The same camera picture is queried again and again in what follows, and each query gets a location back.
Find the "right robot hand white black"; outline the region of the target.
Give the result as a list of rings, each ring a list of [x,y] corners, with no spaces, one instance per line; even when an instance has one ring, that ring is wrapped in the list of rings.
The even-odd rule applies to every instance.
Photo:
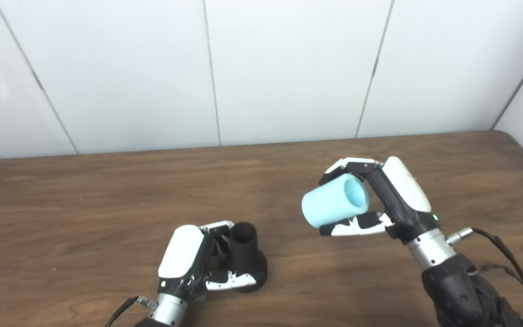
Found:
[[[430,202],[423,189],[398,157],[385,162],[367,158],[340,158],[319,181],[325,186],[344,174],[368,182],[384,206],[384,211],[350,214],[320,226],[321,236],[366,235],[386,231],[392,239],[404,245],[426,232],[439,228]]]

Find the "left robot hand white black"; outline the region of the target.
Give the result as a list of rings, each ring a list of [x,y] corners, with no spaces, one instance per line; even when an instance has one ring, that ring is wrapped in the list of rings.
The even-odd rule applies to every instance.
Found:
[[[157,301],[186,306],[209,291],[255,292],[267,279],[267,258],[253,224],[183,225],[174,231],[158,267]]]

